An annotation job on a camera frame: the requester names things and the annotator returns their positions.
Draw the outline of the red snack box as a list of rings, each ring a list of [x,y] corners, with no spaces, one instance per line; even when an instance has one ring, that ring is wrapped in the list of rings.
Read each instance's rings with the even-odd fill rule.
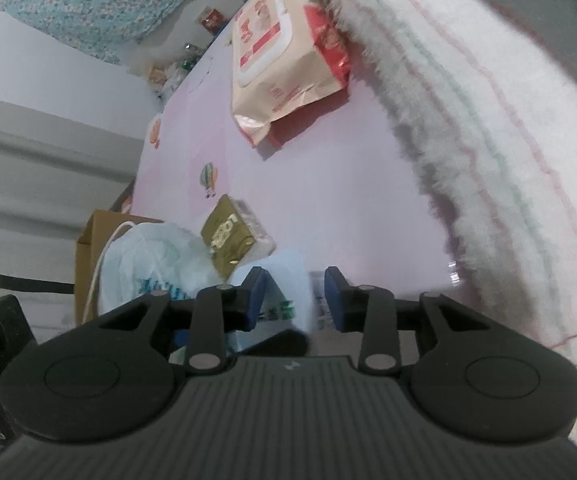
[[[217,36],[228,24],[224,15],[215,8],[205,8],[198,19],[200,20],[200,25],[207,32],[210,32],[212,36]]]

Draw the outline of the brown cardboard box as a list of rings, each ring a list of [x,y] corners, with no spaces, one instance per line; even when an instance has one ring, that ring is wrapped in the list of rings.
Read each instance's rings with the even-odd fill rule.
[[[117,237],[121,237],[128,231],[128,226],[119,230],[119,226],[125,222],[139,224],[155,222],[155,219],[95,209],[77,240],[74,281],[75,323],[77,326],[98,316],[96,292],[93,293],[91,301],[88,301],[94,270],[100,261],[106,243],[109,240],[116,240]]]

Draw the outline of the red beige wet wipes pack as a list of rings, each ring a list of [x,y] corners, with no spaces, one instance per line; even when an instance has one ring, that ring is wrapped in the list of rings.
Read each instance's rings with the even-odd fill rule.
[[[232,49],[232,117],[253,146],[349,84],[345,41],[319,0],[248,0],[233,18]]]

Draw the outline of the white fringed mattress pad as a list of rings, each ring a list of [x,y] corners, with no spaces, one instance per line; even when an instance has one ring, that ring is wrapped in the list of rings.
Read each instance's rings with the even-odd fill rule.
[[[483,0],[327,1],[454,206],[487,315],[577,366],[577,84]]]

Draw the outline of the white plastic shopping bag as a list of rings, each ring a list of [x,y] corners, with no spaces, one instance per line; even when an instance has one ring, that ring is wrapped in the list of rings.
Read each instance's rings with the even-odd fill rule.
[[[172,222],[125,222],[129,229],[109,240],[95,267],[88,301],[96,292],[103,315],[139,296],[162,290],[173,300],[191,299],[222,278],[203,240]]]

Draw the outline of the gold tissue pack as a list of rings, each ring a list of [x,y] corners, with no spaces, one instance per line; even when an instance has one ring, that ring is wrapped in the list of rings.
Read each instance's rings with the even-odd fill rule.
[[[244,200],[222,195],[211,210],[200,237],[221,278],[230,280],[239,266],[267,258],[276,244]]]

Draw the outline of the blue white carton box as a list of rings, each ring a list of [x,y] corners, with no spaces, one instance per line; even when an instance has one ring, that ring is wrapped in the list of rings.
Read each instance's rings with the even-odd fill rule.
[[[257,323],[249,332],[227,336],[230,350],[248,350],[284,330],[312,335],[333,327],[324,300],[323,273],[309,271],[301,252],[279,249],[264,258],[246,259],[235,266],[226,284],[241,285],[255,266],[267,271]]]

